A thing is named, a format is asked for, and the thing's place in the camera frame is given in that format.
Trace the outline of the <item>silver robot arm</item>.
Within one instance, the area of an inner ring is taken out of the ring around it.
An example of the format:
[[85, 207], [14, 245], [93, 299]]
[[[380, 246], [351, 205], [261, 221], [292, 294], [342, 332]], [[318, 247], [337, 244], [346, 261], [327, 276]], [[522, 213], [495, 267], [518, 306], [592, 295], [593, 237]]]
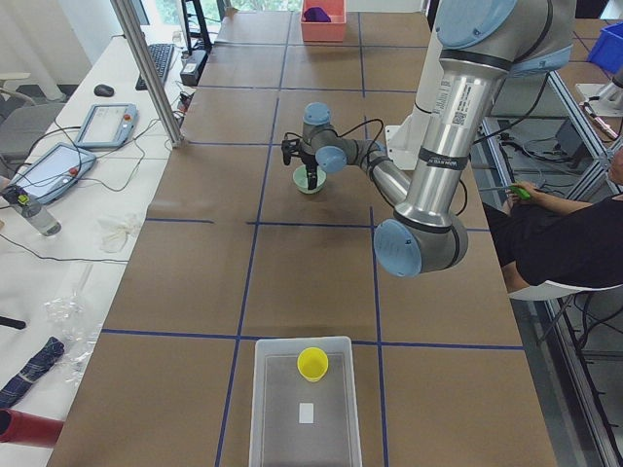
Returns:
[[329, 108], [304, 111], [303, 131], [283, 139], [283, 161], [302, 160], [307, 179], [361, 168], [392, 206], [374, 233], [383, 268], [399, 277], [448, 269], [464, 257], [466, 229], [450, 204], [478, 127], [509, 77], [547, 73], [568, 63], [573, 1], [444, 1], [434, 32], [441, 43], [438, 81], [415, 170], [407, 176], [374, 140], [339, 135]]

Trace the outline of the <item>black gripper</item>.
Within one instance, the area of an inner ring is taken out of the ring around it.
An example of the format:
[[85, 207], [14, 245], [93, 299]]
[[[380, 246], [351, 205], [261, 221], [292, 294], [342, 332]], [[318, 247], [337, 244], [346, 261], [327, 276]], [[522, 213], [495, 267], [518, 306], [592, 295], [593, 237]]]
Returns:
[[282, 160], [285, 165], [289, 165], [293, 158], [298, 158], [303, 162], [306, 171], [307, 190], [315, 190], [318, 180], [318, 163], [315, 159], [315, 155], [306, 151], [304, 143], [300, 138], [288, 139], [285, 137], [281, 141], [280, 149]]

